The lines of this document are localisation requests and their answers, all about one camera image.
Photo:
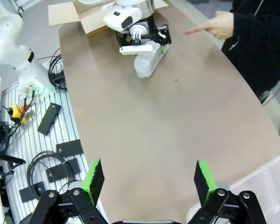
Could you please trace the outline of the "person's left hand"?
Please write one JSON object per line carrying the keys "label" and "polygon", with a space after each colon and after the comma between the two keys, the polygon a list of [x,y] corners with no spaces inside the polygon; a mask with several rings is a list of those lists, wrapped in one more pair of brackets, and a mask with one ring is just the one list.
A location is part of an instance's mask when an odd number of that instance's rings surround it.
{"label": "person's left hand", "polygon": [[215,17],[184,31],[185,35],[191,35],[201,31],[207,31],[219,40],[226,40],[233,36],[234,15],[230,12],[216,11]]}

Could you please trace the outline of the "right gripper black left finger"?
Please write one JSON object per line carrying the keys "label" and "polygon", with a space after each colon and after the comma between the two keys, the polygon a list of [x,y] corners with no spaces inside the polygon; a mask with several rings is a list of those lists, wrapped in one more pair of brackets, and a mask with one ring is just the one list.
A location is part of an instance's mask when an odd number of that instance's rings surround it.
{"label": "right gripper black left finger", "polygon": [[108,223],[97,208],[105,177],[101,160],[94,160],[78,187],[63,194],[45,191],[34,211],[35,224],[65,224],[70,217],[79,217],[84,224]]}

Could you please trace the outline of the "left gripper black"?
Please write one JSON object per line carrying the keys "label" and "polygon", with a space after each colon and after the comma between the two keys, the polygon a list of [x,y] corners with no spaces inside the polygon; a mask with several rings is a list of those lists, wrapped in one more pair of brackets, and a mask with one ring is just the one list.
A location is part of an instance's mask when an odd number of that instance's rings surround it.
{"label": "left gripper black", "polygon": [[[116,32],[117,41],[120,47],[131,46],[133,42],[148,42],[151,38],[143,38],[142,35],[150,35],[155,28],[155,22],[151,19],[144,19],[133,24],[129,31]],[[161,53],[165,54],[167,45],[172,43],[168,24],[157,27],[157,43],[161,46]]]}

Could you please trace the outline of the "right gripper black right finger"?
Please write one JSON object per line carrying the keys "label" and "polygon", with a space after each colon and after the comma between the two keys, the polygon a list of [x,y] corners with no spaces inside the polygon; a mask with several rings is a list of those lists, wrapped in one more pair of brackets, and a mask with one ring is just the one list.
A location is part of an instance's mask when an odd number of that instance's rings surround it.
{"label": "right gripper black right finger", "polygon": [[265,224],[266,219],[254,192],[246,190],[238,195],[219,188],[207,161],[198,160],[194,183],[201,208],[188,221],[189,224],[214,224],[227,219],[230,224]]}

